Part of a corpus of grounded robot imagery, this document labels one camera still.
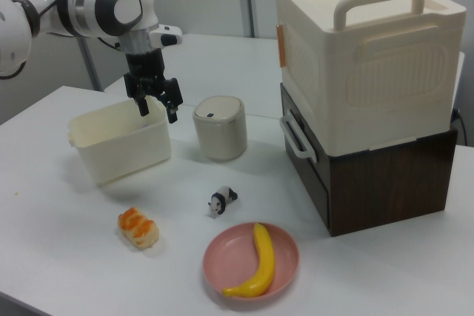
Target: toy panda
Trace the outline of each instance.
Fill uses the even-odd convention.
[[[225,211],[226,205],[237,200],[237,197],[237,193],[228,186],[223,186],[215,192],[210,198],[210,203],[207,203],[210,206],[210,211],[213,217],[222,215]]]

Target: white bin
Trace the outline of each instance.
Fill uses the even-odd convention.
[[[283,85],[339,156],[445,132],[466,9],[449,0],[276,0]]]
[[[140,116],[133,99],[77,116],[69,141],[92,179],[103,184],[170,157],[166,109],[147,97],[150,113]]]

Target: yellow banana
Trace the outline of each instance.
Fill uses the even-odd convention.
[[[258,270],[248,280],[239,286],[223,288],[225,296],[256,297],[264,294],[275,275],[275,253],[272,240],[264,225],[256,223],[253,226],[253,240],[258,253]]]

